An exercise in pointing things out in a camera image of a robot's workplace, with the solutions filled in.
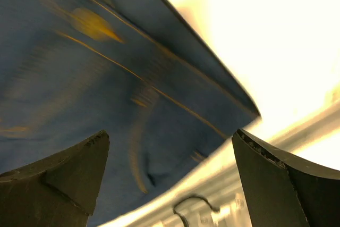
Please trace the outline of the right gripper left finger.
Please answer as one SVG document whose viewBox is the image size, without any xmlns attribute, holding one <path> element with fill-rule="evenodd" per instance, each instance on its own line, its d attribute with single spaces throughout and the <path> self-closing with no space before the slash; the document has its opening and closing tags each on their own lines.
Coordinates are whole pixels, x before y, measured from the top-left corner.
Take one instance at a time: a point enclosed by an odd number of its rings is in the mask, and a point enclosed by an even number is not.
<svg viewBox="0 0 340 227">
<path fill-rule="evenodd" d="M 109 151 L 101 130 L 82 142 L 1 174 L 1 226 L 86 226 Z"/>
</svg>

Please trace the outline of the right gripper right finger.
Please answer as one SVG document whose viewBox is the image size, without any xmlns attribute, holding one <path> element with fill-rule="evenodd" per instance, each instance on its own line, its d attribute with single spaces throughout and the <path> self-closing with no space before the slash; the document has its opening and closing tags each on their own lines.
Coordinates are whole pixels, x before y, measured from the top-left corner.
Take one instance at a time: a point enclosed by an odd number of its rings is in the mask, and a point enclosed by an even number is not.
<svg viewBox="0 0 340 227">
<path fill-rule="evenodd" d="M 339 226 L 339 171 L 237 130 L 232 144 L 252 226 Z"/>
</svg>

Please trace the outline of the dark blue denim trousers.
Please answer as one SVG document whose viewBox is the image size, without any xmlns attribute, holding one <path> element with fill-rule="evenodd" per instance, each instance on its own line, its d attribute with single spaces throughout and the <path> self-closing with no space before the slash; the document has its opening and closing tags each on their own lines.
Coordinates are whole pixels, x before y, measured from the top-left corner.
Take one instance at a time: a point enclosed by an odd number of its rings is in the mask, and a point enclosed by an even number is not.
<svg viewBox="0 0 340 227">
<path fill-rule="evenodd" d="M 259 115 L 167 0 L 1 0 L 1 171 L 105 130 L 89 226 L 161 195 Z"/>
</svg>

